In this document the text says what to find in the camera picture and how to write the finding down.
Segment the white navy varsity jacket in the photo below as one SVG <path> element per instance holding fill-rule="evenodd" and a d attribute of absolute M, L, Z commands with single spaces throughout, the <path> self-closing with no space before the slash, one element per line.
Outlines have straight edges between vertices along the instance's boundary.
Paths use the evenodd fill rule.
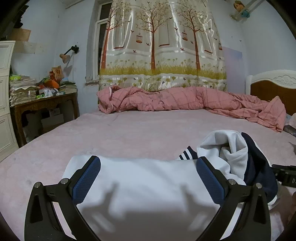
<path fill-rule="evenodd" d="M 219 209 L 196 171 L 204 156 L 227 179 L 260 183 L 269 208 L 278 182 L 246 133 L 218 130 L 173 161 L 100 156 L 101 169 L 78 210 L 101 240 L 196 240 Z"/>

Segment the pink plaid quilt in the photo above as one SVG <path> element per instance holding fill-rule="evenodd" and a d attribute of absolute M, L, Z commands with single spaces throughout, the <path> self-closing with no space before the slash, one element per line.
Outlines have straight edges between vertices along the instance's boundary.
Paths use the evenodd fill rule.
<path fill-rule="evenodd" d="M 286 110 L 279 96 L 271 101 L 206 87 L 172 87 L 148 92 L 138 87 L 111 85 L 97 92 L 98 107 L 105 114 L 127 110 L 167 111 L 205 109 L 211 113 L 258 123 L 276 132 L 285 125 Z"/>

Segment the white cabinet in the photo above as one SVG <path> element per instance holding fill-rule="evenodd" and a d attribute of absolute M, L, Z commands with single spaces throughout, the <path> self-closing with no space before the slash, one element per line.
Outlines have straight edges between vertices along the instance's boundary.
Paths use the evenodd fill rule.
<path fill-rule="evenodd" d="M 0 161 L 3 161 L 19 148 L 11 121 L 9 102 L 10 67 L 15 43 L 15 41 L 1 41 Z"/>

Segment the white wooden headboard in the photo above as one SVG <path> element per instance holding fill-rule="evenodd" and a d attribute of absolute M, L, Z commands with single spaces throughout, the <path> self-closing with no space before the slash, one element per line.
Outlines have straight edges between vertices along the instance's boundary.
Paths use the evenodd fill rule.
<path fill-rule="evenodd" d="M 272 70 L 249 75 L 245 80 L 245 93 L 261 100 L 279 96 L 282 101 L 295 98 L 295 71 Z"/>

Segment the dark wooden side table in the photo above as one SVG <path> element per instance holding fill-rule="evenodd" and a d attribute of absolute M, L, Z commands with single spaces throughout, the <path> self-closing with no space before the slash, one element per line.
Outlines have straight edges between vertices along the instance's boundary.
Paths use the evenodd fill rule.
<path fill-rule="evenodd" d="M 10 107 L 11 118 L 13 119 L 12 122 L 18 147 L 20 148 L 28 143 L 23 131 L 24 121 L 22 120 L 22 117 L 24 114 L 39 113 L 40 111 L 47 111 L 48 114 L 50 114 L 50 111 L 56 108 L 61 108 L 67 102 L 71 103 L 73 109 L 73 117 L 71 120 L 77 119 L 80 115 L 77 93 L 41 98 Z"/>

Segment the pink bed sheet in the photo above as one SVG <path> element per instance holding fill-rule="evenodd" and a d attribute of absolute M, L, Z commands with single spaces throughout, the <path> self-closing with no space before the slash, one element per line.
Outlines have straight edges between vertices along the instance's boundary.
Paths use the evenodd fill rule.
<path fill-rule="evenodd" d="M 250 135 L 270 162 L 295 164 L 295 137 L 257 123 L 213 114 L 204 109 L 125 111 L 81 115 L 43 134 L 1 162 L 1 213 L 23 239 L 26 206 L 34 183 L 59 181 L 76 155 L 172 160 L 195 148 L 214 130 Z"/>

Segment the stack of papers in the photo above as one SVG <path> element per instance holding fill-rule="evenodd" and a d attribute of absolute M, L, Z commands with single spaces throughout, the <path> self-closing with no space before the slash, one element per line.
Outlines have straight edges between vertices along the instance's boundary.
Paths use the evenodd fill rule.
<path fill-rule="evenodd" d="M 35 78 L 12 74 L 9 78 L 10 107 L 34 101 L 39 90 L 36 84 L 37 80 Z"/>

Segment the orange toy clutter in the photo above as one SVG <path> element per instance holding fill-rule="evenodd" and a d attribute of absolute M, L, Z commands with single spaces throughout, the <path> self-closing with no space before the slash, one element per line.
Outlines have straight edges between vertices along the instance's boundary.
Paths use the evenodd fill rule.
<path fill-rule="evenodd" d="M 62 67 L 52 67 L 49 75 L 42 79 L 38 84 L 39 88 L 36 99 L 73 94 L 77 92 L 75 82 L 71 82 L 65 78 Z"/>

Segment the tree print curtain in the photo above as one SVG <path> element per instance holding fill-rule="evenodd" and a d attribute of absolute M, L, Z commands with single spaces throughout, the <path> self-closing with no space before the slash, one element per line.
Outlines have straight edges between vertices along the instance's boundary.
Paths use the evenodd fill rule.
<path fill-rule="evenodd" d="M 207 1 L 112 1 L 104 5 L 99 88 L 227 90 L 220 36 Z"/>

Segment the wall shelf with toys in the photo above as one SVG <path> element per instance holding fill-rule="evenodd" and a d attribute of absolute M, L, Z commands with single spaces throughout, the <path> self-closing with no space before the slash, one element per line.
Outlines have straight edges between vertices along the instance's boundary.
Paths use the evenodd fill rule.
<path fill-rule="evenodd" d="M 264 0 L 233 1 L 232 5 L 235 11 L 234 13 L 230 14 L 230 18 L 237 22 L 241 20 L 247 20 L 251 13 L 263 2 Z"/>

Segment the window frame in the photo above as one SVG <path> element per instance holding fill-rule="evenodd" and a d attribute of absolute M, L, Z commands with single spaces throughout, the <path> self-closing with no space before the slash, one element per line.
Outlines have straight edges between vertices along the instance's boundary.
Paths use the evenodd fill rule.
<path fill-rule="evenodd" d="M 112 1 L 93 1 L 88 28 L 86 48 L 86 76 L 85 86 L 99 84 L 99 50 L 101 25 L 106 24 L 106 19 L 101 19 L 101 10 L 104 5 L 112 5 Z"/>

